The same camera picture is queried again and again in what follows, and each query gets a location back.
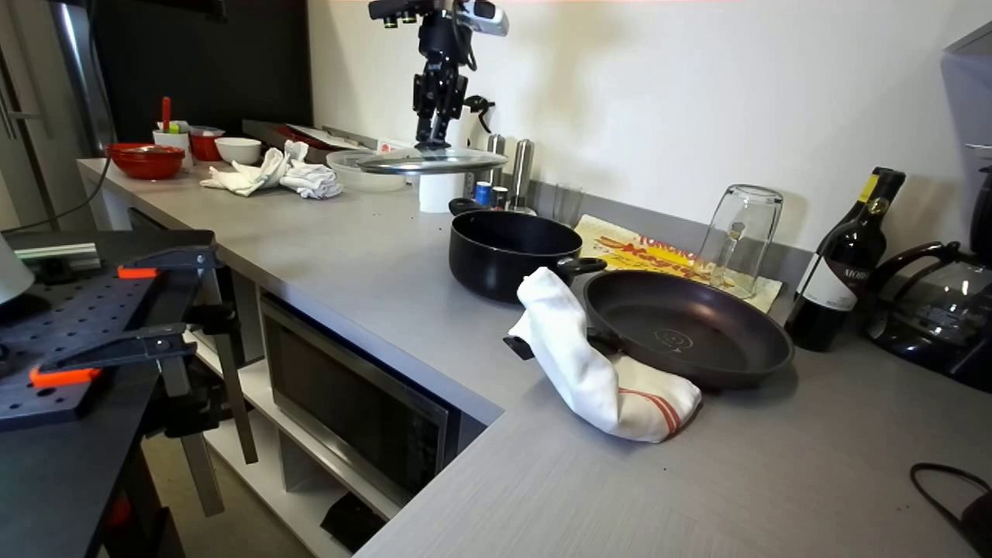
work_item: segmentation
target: dish towel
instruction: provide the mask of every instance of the dish towel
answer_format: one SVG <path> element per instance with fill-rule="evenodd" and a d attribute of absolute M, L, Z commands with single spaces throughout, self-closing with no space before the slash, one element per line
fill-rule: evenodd
<path fill-rule="evenodd" d="M 202 186 L 231 188 L 235 196 L 256 196 L 258 188 L 286 186 L 300 197 L 336 197 L 343 191 L 343 182 L 327 163 L 306 163 L 306 143 L 286 143 L 286 152 L 266 150 L 262 167 L 234 162 L 234 171 L 211 167 L 211 176 Z"/>
<path fill-rule="evenodd" d="M 531 274 L 517 297 L 525 316 L 509 334 L 525 339 L 581 419 L 606 434 L 662 444 L 681 430 L 705 395 L 687 379 L 651 368 L 634 356 L 607 358 L 585 340 L 585 311 L 547 266 Z"/>

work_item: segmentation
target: red cup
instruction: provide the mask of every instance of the red cup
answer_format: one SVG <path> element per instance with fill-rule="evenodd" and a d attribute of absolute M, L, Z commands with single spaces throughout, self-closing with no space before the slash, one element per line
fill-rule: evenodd
<path fill-rule="evenodd" d="M 218 127 L 188 127 L 194 158 L 195 162 L 219 162 L 218 137 L 225 137 L 225 130 L 218 130 Z"/>

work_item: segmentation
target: floor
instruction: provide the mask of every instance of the floor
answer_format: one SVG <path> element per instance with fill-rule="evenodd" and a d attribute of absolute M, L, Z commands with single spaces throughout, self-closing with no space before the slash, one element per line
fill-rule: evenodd
<path fill-rule="evenodd" d="M 162 505 L 175 510 L 188 558 L 309 558 L 309 551 L 262 505 L 262 500 L 215 459 L 225 513 L 206 519 L 177 439 L 142 439 Z"/>

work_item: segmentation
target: bowl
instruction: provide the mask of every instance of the bowl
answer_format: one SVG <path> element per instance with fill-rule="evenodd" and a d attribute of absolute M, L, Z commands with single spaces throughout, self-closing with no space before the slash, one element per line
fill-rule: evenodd
<path fill-rule="evenodd" d="M 170 179 L 186 158 L 183 150 L 156 143 L 112 143 L 109 155 L 135 179 Z"/>
<path fill-rule="evenodd" d="M 215 138 L 225 162 L 258 163 L 262 138 L 256 137 L 218 137 Z"/>
<path fill-rule="evenodd" d="M 218 138 L 219 127 L 188 127 L 188 152 L 195 162 L 219 162 Z"/>

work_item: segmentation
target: drinking glass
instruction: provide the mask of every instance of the drinking glass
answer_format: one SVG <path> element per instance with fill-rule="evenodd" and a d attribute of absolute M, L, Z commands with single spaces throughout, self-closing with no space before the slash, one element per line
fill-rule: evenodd
<path fill-rule="evenodd" d="M 770 186 L 731 182 L 723 191 L 699 249 L 699 259 L 709 264 L 709 284 L 753 295 L 783 205 L 783 191 Z"/>

